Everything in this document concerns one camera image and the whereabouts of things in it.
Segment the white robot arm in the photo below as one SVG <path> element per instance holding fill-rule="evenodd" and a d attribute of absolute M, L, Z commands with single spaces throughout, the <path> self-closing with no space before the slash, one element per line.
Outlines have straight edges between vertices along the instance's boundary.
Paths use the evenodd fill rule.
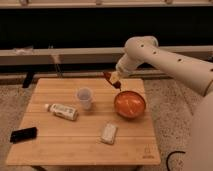
<path fill-rule="evenodd" d="M 154 36 L 129 38 L 116 70 L 105 72 L 104 78 L 115 88 L 121 88 L 119 80 L 130 76 L 143 63 L 163 71 L 201 96 L 213 93 L 213 63 L 161 50 Z"/>

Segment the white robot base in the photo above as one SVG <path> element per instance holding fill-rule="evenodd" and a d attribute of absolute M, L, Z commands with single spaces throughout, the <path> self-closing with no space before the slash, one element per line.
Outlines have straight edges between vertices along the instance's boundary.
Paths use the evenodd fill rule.
<path fill-rule="evenodd" d="M 203 98 L 193 116 L 182 171 L 213 171 L 213 92 Z"/>

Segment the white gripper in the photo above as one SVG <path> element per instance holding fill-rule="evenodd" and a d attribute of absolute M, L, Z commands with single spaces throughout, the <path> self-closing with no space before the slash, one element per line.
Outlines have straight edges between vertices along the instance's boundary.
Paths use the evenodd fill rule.
<path fill-rule="evenodd" d="M 120 76 L 129 76 L 136 69 L 136 62 L 128 55 L 124 54 L 116 64 L 116 71 Z M 104 78 L 110 82 L 111 73 L 103 72 Z M 113 86 L 121 91 L 120 81 L 116 81 Z"/>

